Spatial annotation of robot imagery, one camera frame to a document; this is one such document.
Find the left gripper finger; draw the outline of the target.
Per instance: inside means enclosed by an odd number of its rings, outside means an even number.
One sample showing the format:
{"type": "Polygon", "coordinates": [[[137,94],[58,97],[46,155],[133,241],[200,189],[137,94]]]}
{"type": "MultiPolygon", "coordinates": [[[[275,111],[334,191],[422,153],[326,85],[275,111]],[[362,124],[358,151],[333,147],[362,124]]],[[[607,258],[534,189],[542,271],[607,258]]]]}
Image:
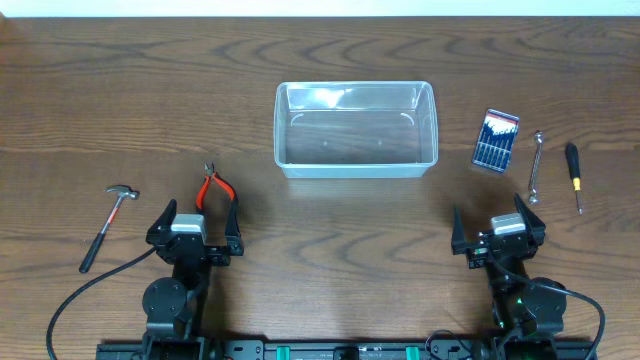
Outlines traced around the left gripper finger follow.
{"type": "Polygon", "coordinates": [[[238,200],[231,201],[227,223],[225,226],[225,239],[230,248],[242,247],[242,236],[237,221],[238,200]]]}
{"type": "Polygon", "coordinates": [[[171,199],[163,213],[149,228],[149,230],[147,231],[147,235],[159,236],[163,232],[168,232],[171,229],[171,225],[176,216],[176,211],[177,201],[175,199],[171,199]]]}

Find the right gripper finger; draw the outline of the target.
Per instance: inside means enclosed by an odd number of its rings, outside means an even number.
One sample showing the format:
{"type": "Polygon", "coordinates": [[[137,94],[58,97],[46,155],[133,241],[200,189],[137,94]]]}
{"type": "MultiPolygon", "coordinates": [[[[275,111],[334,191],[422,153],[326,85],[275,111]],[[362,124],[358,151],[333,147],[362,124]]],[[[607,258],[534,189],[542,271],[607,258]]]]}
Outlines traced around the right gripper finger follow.
{"type": "Polygon", "coordinates": [[[453,224],[451,243],[452,244],[466,243],[466,235],[465,235],[464,227],[462,224],[462,218],[460,215],[459,208],[457,206],[454,207],[454,224],[453,224]]]}
{"type": "Polygon", "coordinates": [[[514,203],[517,212],[522,216],[526,229],[530,233],[544,233],[545,223],[524,203],[518,193],[514,194],[514,203]]]}

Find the silver combination wrench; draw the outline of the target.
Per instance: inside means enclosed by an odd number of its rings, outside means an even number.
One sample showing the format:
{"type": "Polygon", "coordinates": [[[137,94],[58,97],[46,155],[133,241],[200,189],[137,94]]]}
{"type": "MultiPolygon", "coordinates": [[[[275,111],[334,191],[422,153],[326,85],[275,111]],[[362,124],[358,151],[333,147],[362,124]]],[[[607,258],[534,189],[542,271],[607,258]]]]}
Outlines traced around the silver combination wrench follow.
{"type": "Polygon", "coordinates": [[[538,191],[537,191],[537,177],[539,171],[539,164],[541,159],[541,154],[543,151],[544,145],[544,134],[542,131],[538,130],[534,134],[534,142],[536,144],[536,152],[533,160],[531,176],[529,180],[529,198],[528,201],[530,204],[536,204],[538,202],[538,191]]]}

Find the small claw hammer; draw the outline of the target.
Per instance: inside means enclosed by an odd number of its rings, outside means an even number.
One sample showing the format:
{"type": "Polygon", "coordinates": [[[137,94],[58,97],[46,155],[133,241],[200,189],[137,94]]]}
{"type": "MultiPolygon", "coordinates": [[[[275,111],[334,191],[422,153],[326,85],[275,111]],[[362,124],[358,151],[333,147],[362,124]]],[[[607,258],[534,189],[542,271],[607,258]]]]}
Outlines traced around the small claw hammer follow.
{"type": "Polygon", "coordinates": [[[105,189],[106,193],[114,193],[117,195],[117,199],[104,223],[104,225],[102,226],[101,230],[97,233],[95,239],[93,240],[88,252],[86,253],[83,261],[81,262],[78,271],[81,274],[85,274],[87,273],[94,261],[95,258],[100,250],[100,247],[102,245],[102,243],[105,240],[106,234],[109,230],[109,228],[111,227],[122,203],[124,202],[125,199],[131,199],[131,200],[137,200],[140,196],[140,192],[137,190],[133,190],[131,187],[127,186],[127,185],[112,185],[109,186],[105,189]]]}

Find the black yellow screwdriver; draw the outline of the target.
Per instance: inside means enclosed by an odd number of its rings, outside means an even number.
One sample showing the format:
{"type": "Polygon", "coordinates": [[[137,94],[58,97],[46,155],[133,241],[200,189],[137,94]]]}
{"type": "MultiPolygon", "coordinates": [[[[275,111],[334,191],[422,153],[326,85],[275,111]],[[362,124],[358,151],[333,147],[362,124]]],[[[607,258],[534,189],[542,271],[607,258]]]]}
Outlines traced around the black yellow screwdriver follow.
{"type": "Polygon", "coordinates": [[[569,176],[574,188],[574,193],[576,197],[576,206],[577,211],[580,215],[583,214],[583,200],[581,194],[581,172],[580,172],[580,162],[579,162],[579,152],[578,148],[573,143],[568,143],[565,148],[565,157],[567,160],[569,176]]]}

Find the blue precision screwdriver set case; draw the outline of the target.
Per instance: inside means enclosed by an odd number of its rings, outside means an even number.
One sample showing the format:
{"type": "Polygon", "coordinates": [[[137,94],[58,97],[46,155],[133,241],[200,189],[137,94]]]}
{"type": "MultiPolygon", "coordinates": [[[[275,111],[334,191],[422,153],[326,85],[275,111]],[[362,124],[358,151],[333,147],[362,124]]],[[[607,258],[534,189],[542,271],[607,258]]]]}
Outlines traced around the blue precision screwdriver set case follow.
{"type": "Polygon", "coordinates": [[[504,173],[511,161],[512,149],[519,131],[520,118],[488,109],[479,132],[472,163],[504,173]]]}

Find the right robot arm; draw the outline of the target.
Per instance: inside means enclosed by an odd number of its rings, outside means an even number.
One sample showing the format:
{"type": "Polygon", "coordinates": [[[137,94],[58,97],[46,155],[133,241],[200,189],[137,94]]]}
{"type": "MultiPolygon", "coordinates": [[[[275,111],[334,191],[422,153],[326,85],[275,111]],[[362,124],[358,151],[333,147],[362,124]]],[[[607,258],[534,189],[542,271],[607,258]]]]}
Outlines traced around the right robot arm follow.
{"type": "Polygon", "coordinates": [[[565,287],[549,278],[530,278],[524,262],[544,243],[546,225],[514,197],[516,211],[491,219],[492,229],[470,242],[454,210],[452,253],[468,267],[483,268],[492,294],[492,316],[500,331],[472,343],[473,359],[557,359],[554,336],[564,329],[565,287]]]}

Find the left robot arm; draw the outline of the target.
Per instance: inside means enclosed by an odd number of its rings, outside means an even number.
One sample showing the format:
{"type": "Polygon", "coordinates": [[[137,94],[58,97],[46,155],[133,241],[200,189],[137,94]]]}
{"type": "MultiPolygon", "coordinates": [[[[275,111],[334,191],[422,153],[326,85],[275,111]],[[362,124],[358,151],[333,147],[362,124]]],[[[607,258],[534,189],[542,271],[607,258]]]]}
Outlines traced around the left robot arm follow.
{"type": "Polygon", "coordinates": [[[179,214],[171,200],[149,228],[146,242],[172,275],[151,283],[142,306],[147,315],[143,337],[144,359],[210,359],[216,357],[212,341],[200,334],[200,325],[214,267],[228,266],[244,254],[237,222],[236,199],[231,201],[224,245],[208,245],[202,214],[179,214]]]}

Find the clear plastic container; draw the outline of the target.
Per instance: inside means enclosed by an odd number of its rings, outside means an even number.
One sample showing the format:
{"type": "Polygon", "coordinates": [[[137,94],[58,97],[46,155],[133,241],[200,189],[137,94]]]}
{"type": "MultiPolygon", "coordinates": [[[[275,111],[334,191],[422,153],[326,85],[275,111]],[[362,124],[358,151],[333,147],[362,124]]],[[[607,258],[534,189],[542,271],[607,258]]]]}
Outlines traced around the clear plastic container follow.
{"type": "Polygon", "coordinates": [[[289,178],[419,178],[438,162],[426,81],[283,82],[274,161],[289,178]]]}

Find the black mounting rail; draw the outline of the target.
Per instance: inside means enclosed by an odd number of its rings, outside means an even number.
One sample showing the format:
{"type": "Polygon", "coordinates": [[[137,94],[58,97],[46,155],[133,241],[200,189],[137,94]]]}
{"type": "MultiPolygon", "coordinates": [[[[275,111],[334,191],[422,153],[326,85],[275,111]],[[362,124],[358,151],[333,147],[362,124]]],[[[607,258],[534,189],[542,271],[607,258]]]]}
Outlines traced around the black mounting rail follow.
{"type": "Polygon", "coordinates": [[[512,341],[492,347],[479,340],[436,337],[425,342],[263,342],[261,340],[169,341],[99,344],[103,360],[419,360],[585,359],[590,342],[512,341]]]}

